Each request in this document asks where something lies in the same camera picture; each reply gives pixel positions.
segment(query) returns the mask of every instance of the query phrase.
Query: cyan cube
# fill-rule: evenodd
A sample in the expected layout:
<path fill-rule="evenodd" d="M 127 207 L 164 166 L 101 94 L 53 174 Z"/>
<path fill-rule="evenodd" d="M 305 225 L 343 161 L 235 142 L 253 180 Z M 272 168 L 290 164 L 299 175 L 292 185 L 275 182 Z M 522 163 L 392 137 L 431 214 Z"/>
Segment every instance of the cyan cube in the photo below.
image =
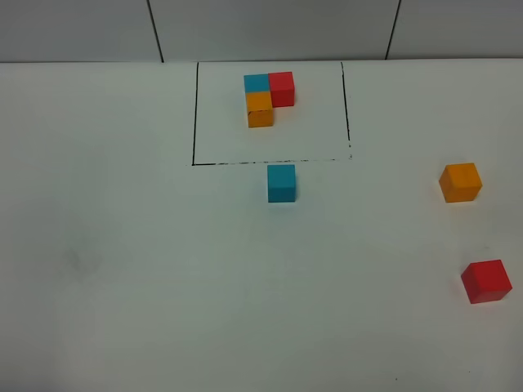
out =
<path fill-rule="evenodd" d="M 296 168 L 294 165 L 267 166 L 269 203 L 296 201 Z"/>
<path fill-rule="evenodd" d="M 265 92 L 270 91 L 269 74 L 262 73 L 259 75 L 245 75 L 245 94 L 249 92 Z"/>

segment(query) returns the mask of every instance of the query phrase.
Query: black line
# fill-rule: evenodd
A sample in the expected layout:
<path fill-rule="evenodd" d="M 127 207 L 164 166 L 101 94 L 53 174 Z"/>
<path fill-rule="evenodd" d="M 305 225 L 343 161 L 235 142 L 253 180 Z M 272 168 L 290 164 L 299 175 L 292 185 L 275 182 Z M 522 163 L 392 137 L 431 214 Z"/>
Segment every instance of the black line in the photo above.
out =
<path fill-rule="evenodd" d="M 336 161 L 350 161 L 352 160 L 352 154 L 349 158 L 329 158 L 329 159 L 287 159 L 284 161 L 252 161 L 252 162 L 221 162 L 221 163 L 195 163 L 193 166 L 233 166 L 233 165 L 257 165 L 260 163 L 298 163 L 298 162 L 336 162 Z"/>
<path fill-rule="evenodd" d="M 160 46 L 160 40 L 158 38 L 158 31 L 156 30 L 156 23 L 154 22 L 153 10 L 150 7 L 150 0 L 147 0 L 147 7 L 149 8 L 150 21 L 153 24 L 154 36 L 156 37 L 156 45 L 158 46 L 158 51 L 160 52 L 160 59 L 164 63 L 165 61 L 163 61 L 162 47 Z"/>
<path fill-rule="evenodd" d="M 385 54 L 385 60 L 389 58 L 389 51 L 391 50 L 392 37 L 394 37 L 394 30 L 396 30 L 396 22 L 398 15 L 400 14 L 401 0 L 398 0 L 398 7 L 396 8 L 396 16 L 394 17 L 394 23 L 392 24 L 391 38 L 389 39 L 389 45 L 387 47 L 387 53 Z"/>
<path fill-rule="evenodd" d="M 196 116 L 198 115 L 198 76 L 199 76 L 199 62 L 196 63 L 196 93 L 194 95 L 193 166 L 195 166 L 194 154 L 196 153 Z"/>
<path fill-rule="evenodd" d="M 346 135 L 349 138 L 349 141 L 351 141 L 351 129 L 349 128 L 349 113 L 346 109 L 345 69 L 343 68 L 343 63 L 340 63 L 340 64 L 342 65 L 342 83 L 343 83 L 343 100 L 345 101 Z"/>

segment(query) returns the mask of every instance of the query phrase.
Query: wall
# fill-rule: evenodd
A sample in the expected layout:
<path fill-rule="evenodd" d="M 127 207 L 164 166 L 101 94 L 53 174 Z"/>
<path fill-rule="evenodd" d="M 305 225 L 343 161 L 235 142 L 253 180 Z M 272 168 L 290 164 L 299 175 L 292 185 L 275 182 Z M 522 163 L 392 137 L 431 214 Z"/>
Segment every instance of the wall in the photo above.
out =
<path fill-rule="evenodd" d="M 397 0 L 151 0 L 166 60 L 384 59 Z"/>
<path fill-rule="evenodd" d="M 0 61 L 159 61 L 146 0 L 3 0 Z"/>
<path fill-rule="evenodd" d="M 403 0 L 389 59 L 523 56 L 521 0 Z"/>

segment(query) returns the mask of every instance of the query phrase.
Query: cube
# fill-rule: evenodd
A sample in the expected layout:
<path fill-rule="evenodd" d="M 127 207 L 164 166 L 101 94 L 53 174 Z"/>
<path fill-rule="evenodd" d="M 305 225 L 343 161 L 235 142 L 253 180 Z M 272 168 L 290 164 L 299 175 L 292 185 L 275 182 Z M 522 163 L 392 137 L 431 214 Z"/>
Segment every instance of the cube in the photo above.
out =
<path fill-rule="evenodd" d="M 501 260 L 471 263 L 461 279 L 471 304 L 499 301 L 512 290 Z"/>
<path fill-rule="evenodd" d="M 296 168 L 294 165 L 267 166 L 269 203 L 296 201 Z"/>
<path fill-rule="evenodd" d="M 275 116 L 268 91 L 249 92 L 245 97 L 247 101 L 247 121 L 249 128 L 271 127 L 274 125 Z"/>
<path fill-rule="evenodd" d="M 294 79 L 292 72 L 269 73 L 269 85 L 274 108 L 294 106 Z"/>
<path fill-rule="evenodd" d="M 245 94 L 249 92 L 266 92 L 270 91 L 269 74 L 262 73 L 259 75 L 244 76 Z"/>
<path fill-rule="evenodd" d="M 441 191 L 447 203 L 471 202 L 482 186 L 474 163 L 447 165 L 440 178 Z"/>

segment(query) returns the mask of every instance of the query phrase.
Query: red cube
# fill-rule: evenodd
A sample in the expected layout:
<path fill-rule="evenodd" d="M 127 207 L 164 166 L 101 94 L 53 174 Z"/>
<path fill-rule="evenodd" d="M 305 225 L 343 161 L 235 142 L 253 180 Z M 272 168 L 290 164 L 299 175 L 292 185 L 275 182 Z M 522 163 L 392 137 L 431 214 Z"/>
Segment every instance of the red cube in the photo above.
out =
<path fill-rule="evenodd" d="M 294 106 L 294 79 L 292 72 L 269 73 L 269 86 L 273 108 Z"/>
<path fill-rule="evenodd" d="M 501 260 L 471 263 L 461 279 L 471 304 L 499 301 L 512 290 Z"/>

